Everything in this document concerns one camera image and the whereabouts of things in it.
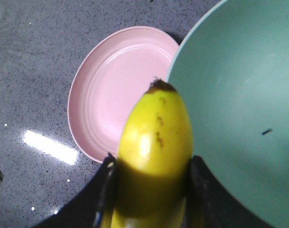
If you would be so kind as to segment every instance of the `gray countertop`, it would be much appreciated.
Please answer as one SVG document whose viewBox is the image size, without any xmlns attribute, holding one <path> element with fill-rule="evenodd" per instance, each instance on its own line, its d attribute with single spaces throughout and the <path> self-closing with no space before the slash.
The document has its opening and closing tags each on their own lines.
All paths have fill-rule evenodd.
<svg viewBox="0 0 289 228">
<path fill-rule="evenodd" d="M 134 25 L 182 40 L 218 0 L 0 0 L 0 225 L 30 227 L 59 210 L 99 167 L 76 146 L 67 99 L 87 53 Z M 75 164 L 30 147 L 32 131 L 77 151 Z"/>
</svg>

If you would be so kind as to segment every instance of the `yellow banana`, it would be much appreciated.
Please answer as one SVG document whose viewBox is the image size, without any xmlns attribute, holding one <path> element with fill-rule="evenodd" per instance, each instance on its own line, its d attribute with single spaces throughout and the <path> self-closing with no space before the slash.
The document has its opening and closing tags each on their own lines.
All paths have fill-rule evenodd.
<svg viewBox="0 0 289 228">
<path fill-rule="evenodd" d="M 130 113 L 120 139 L 111 228 L 179 228 L 191 154 L 185 105 L 170 84 L 157 79 Z"/>
</svg>

